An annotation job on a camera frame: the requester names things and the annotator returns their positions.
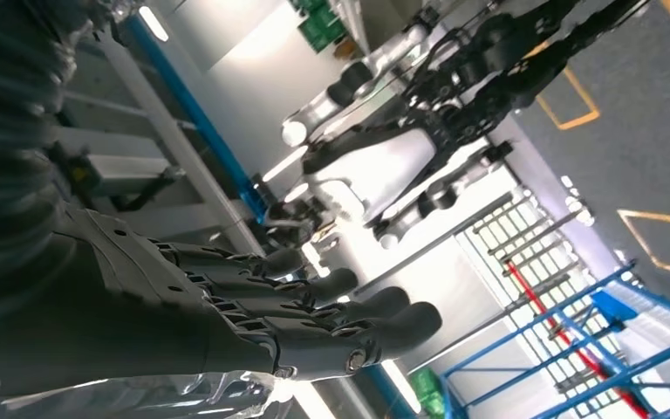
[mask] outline red pole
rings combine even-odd
[[[512,262],[507,262],[507,269],[509,273],[512,274],[515,280],[523,288],[523,291],[525,292],[525,295],[528,296],[528,299],[532,301],[533,304],[536,305],[538,311],[541,314],[546,314],[548,312],[548,308],[546,308],[543,301],[541,301],[540,298],[533,292],[533,288],[530,286],[530,284],[528,284],[528,281],[525,280],[520,271],[517,270],[515,265],[512,264]],[[551,329],[558,326],[558,322],[556,322],[552,317],[548,318],[548,323]],[[561,338],[561,340],[563,340],[566,345],[571,346],[571,338],[569,338],[569,335],[563,328],[559,329],[558,337]],[[605,369],[602,368],[602,366],[600,366],[597,361],[595,361],[594,359],[590,358],[587,354],[582,352],[581,348],[577,349],[575,353],[582,360],[585,366],[589,368],[592,372],[594,372],[594,374],[596,374],[599,378],[601,378],[602,380],[610,378],[610,375],[606,373]],[[620,388],[615,388],[614,390],[615,393],[617,393],[620,396],[620,399],[622,399],[623,402],[625,402],[628,405],[628,407],[631,408],[631,410],[635,412],[636,415],[638,415],[638,417],[640,417],[641,419],[646,419],[648,417],[648,412],[646,411],[646,408],[641,406],[630,393]]]

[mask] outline gray floor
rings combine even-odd
[[[588,0],[576,18],[605,3]],[[638,258],[644,280],[670,297],[670,270],[654,266],[618,213],[670,216],[670,11],[652,0],[642,17],[601,38],[569,68],[598,108],[597,119],[561,130],[536,103],[516,120],[551,169],[572,179],[603,240]],[[542,96],[561,122],[589,112],[566,77]],[[637,217],[632,226],[660,264],[670,265],[670,223]]]

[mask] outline transparent plastic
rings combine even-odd
[[[163,375],[99,380],[35,395],[0,397],[0,419],[278,418],[291,383],[270,374]]]

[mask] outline blue metal railing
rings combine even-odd
[[[256,216],[256,220],[262,223],[265,218],[266,205],[263,198],[253,187],[253,182],[250,181],[243,166],[237,161],[232,150],[229,149],[227,143],[219,135],[212,121],[209,120],[199,102],[196,101],[194,95],[183,83],[183,80],[181,80],[181,77],[168,61],[165,54],[163,54],[163,51],[152,38],[152,35],[150,35],[141,19],[137,16],[130,17],[128,24],[143,51],[145,51],[153,62],[160,76],[166,82],[181,106],[183,106],[186,113],[188,113],[189,118],[196,124],[199,134],[207,143],[209,149],[217,156],[224,169],[232,178],[240,199],[250,207],[250,210]]]
[[[670,347],[660,351],[658,354],[651,356],[645,360],[634,363],[632,365],[626,365],[615,354],[612,354],[604,346],[600,345],[592,333],[588,333],[585,331],[584,322],[585,319],[588,317],[588,315],[583,316],[581,323],[577,323],[574,319],[572,319],[572,317],[564,313],[565,308],[571,306],[572,304],[574,304],[575,302],[579,301],[581,298],[587,295],[590,295],[594,292],[599,292],[600,290],[602,290],[604,287],[608,286],[611,283],[623,285],[627,289],[638,293],[638,295],[642,295],[654,301],[657,305],[664,306],[667,309],[670,309],[670,301],[663,299],[660,296],[651,294],[650,292],[640,289],[634,285],[630,285],[621,278],[621,275],[623,273],[630,271],[632,268],[633,264],[629,264],[628,266],[625,266],[624,268],[614,272],[609,277],[602,279],[601,281],[598,281],[594,285],[588,286],[587,288],[585,288],[580,292],[577,292],[576,294],[560,302],[556,306],[550,308],[547,313],[536,316],[529,324],[522,327],[518,327],[515,332],[505,335],[501,339],[496,340],[488,347],[485,347],[481,351],[472,354],[466,360],[456,364],[452,368],[449,368],[446,372],[444,372],[441,375],[441,382],[443,384],[443,398],[446,410],[445,417],[447,419],[448,418],[453,419],[455,417],[461,419],[467,419],[469,408],[476,406],[479,403],[486,402],[491,397],[494,397],[495,395],[503,392],[504,390],[525,380],[531,375],[547,368],[550,364],[576,353],[581,348],[586,348],[589,350],[590,349],[589,347],[593,347],[593,349],[600,355],[602,364],[607,368],[609,368],[609,370],[611,371],[610,376],[607,377],[605,380],[601,381],[600,383],[598,383],[597,385],[590,387],[585,391],[580,392],[572,397],[569,397],[566,401],[558,404],[557,406],[554,406],[550,409],[545,410],[543,413],[533,416],[532,419],[555,418],[563,414],[565,411],[574,408],[580,403],[588,402],[590,399],[614,388],[629,388],[634,390],[638,390],[640,388],[670,388],[670,383],[645,383],[645,382],[641,383],[633,381],[633,379],[636,378],[641,373],[644,373],[645,371],[657,367],[661,363],[670,360]],[[482,357],[494,351],[498,347],[510,342],[511,340],[522,335],[526,331],[532,329],[533,327],[539,324],[548,321],[549,319],[557,319],[561,325],[563,325],[567,330],[573,332],[574,335],[576,336],[576,339],[565,350],[559,352],[558,354],[555,354],[549,359],[544,360],[538,365],[535,365],[534,367],[530,368],[468,367],[468,365],[470,365],[471,363],[481,359]],[[500,386],[493,388],[489,392],[480,395],[471,402],[460,403],[457,405],[455,402],[455,398],[452,397],[452,394],[450,393],[451,390],[448,384],[448,379],[450,378],[451,375],[461,372],[488,372],[488,373],[518,372],[520,374],[504,382]],[[656,413],[655,411],[650,409],[650,414],[651,415],[649,417],[670,418],[670,409],[663,413]]]

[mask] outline humanoid robot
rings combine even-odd
[[[401,93],[403,109],[396,118],[376,126],[357,125],[335,138],[318,135],[318,128],[368,96],[427,39],[441,11],[432,6],[421,10],[404,31],[349,64],[340,80],[284,121],[284,142],[308,146],[301,163],[309,191],[330,212],[372,228],[385,247],[398,243],[433,210],[453,206],[463,189],[502,163],[512,150],[508,142],[478,151],[385,216],[401,197],[443,168],[456,150],[489,134],[510,111],[532,104],[571,57],[624,23],[647,0],[612,0],[530,55],[559,31],[579,3],[548,0],[520,16],[494,14],[474,31],[469,28],[474,19],[449,30]],[[474,86],[474,98],[461,103]]]

